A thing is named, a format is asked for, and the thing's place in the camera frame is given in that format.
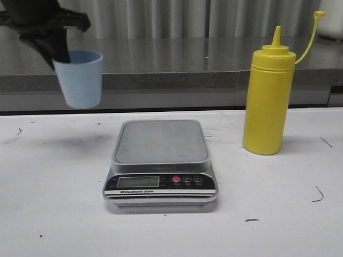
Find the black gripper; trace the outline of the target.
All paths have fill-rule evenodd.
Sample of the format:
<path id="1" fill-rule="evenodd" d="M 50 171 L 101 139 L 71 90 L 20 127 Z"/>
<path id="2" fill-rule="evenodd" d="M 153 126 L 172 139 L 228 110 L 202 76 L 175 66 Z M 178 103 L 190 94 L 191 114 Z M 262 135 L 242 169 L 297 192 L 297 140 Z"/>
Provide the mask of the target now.
<path id="1" fill-rule="evenodd" d="M 19 40 L 38 52 L 54 71 L 53 61 L 70 63 L 67 30 L 87 31 L 86 13 L 61 7 L 58 1 L 1 1 L 1 26 L 18 32 Z"/>

